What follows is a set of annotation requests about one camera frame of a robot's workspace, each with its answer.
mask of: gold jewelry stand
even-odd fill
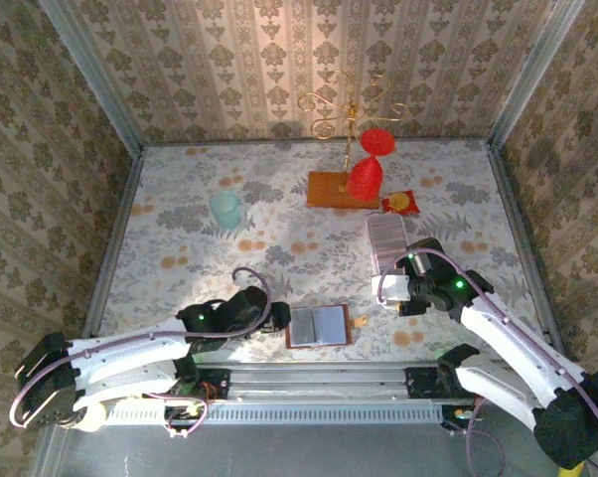
[[[335,80],[331,80],[332,76],[336,75]],[[312,122],[310,132],[317,139],[331,139],[335,135],[335,126],[329,121],[342,119],[348,121],[347,127],[347,141],[346,141],[346,160],[343,166],[343,172],[318,172],[311,171],[308,175],[308,207],[330,207],[337,209],[378,209],[379,198],[372,201],[359,201],[352,197],[346,191],[348,183],[348,169],[350,168],[350,151],[352,148],[352,140],[356,138],[359,141],[359,130],[357,129],[357,122],[360,119],[371,119],[375,121],[403,121],[411,117],[409,108],[402,102],[394,102],[389,108],[396,114],[396,117],[380,117],[380,116],[366,116],[367,108],[376,103],[379,99],[385,96],[391,90],[391,82],[384,79],[383,76],[372,77],[371,86],[378,86],[381,92],[369,100],[365,106],[358,104],[354,100],[354,82],[350,74],[341,70],[334,70],[331,75],[326,78],[326,83],[335,84],[339,79],[343,78],[345,82],[344,101],[343,104],[334,104],[329,99],[325,98],[318,92],[310,91],[302,94],[297,99],[297,105],[303,109],[304,112],[314,110],[317,105],[310,99],[316,97],[320,101],[338,109],[340,114],[337,116],[326,116]],[[386,81],[385,86],[379,83],[381,80]]]

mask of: small tag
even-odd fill
[[[359,318],[352,320],[352,326],[353,328],[361,328],[362,326],[366,326],[368,321],[368,315],[361,315]]]

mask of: plastic container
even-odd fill
[[[225,229],[231,231],[241,224],[243,207],[235,192],[214,193],[209,199],[209,209],[216,222]]]
[[[366,230],[370,240],[372,272],[382,274],[389,264],[407,251],[405,221],[399,214],[369,214]]]

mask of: floral tablecloth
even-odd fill
[[[400,318],[375,303],[364,224],[370,211],[306,207],[308,172],[339,171],[343,153],[338,141],[149,148],[100,334],[155,324],[191,303],[258,285],[247,273],[231,281],[230,272],[247,265],[267,277],[274,300],[346,303],[352,318],[368,314],[369,324],[353,331],[350,346],[287,350],[278,333],[228,342],[198,359],[418,361],[460,343],[486,348],[444,313]],[[421,212],[406,221],[410,240],[440,239],[538,330],[483,141],[398,141],[380,162],[384,193],[414,191]],[[217,226],[208,208],[220,190],[246,205],[233,232]]]

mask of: wooden base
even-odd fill
[[[333,209],[378,209],[378,197],[365,202],[348,194],[345,184],[348,174],[343,172],[317,172],[308,174],[308,207]]]

